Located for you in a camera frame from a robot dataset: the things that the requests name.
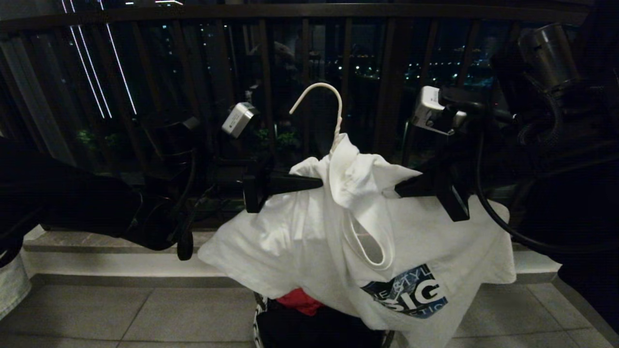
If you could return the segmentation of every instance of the printed logo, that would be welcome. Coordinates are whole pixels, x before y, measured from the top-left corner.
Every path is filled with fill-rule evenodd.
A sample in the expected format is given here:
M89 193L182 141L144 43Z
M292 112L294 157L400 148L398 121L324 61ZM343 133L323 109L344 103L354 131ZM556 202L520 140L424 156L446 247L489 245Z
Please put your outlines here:
M431 317L447 304L443 289L426 264L388 283L371 282L361 289L388 309L420 319Z

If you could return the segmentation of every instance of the hanger hook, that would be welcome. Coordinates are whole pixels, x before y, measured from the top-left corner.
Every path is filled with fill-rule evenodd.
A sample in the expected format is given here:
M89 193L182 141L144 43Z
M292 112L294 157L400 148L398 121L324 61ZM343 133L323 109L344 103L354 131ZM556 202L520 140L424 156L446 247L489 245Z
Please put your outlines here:
M308 88L306 88L303 91L303 93L301 93L301 96L299 97L299 99L297 99L297 102L292 106L292 109L290 109L290 111L288 113L292 115L292 113L295 112L295 110L297 109L297 107L299 106L299 104L301 103L303 98L305 98L305 95L310 90L312 90L312 89L314 89L316 87L328 88L328 89L332 90L333 93L335 93L335 96L337 97L337 103L339 104L339 106L337 108L337 123L335 124L335 138L337 138L337 136L340 134L340 127L342 125L342 97L340 96L340 92L338 92L337 89L335 89L335 87L333 87L332 85L325 84L323 82L318 82L318 83L315 83L313 85L310 85Z

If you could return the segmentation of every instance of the red cloth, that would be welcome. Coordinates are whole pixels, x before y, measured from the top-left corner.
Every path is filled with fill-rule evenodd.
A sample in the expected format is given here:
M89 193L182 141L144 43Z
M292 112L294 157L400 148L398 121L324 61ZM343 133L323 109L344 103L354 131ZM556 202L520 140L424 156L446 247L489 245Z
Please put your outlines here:
M286 308L294 308L309 316L316 315L316 310L324 305L306 294L303 289L295 289L280 297L277 301Z

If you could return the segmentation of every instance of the white t-shirt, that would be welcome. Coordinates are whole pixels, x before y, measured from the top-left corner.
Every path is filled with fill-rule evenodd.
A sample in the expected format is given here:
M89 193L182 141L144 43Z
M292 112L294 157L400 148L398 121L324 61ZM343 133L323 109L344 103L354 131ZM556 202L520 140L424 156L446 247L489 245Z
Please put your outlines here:
M405 331L410 347L443 348L481 283L515 281L509 235L476 197L462 222L436 197L397 198L395 184L419 172L359 154L346 134L337 143L290 170L321 178L322 188L239 213L198 257L270 298L302 287L371 329ZM507 208L491 204L507 219Z

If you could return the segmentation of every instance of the tiled floor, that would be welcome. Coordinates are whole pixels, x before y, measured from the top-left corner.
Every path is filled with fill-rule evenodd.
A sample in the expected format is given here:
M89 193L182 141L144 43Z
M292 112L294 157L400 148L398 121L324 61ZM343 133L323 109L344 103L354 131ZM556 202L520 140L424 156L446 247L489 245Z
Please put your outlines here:
M241 288L47 285L0 321L0 348L250 348L254 309ZM495 347L612 348L551 284L482 287L448 348Z

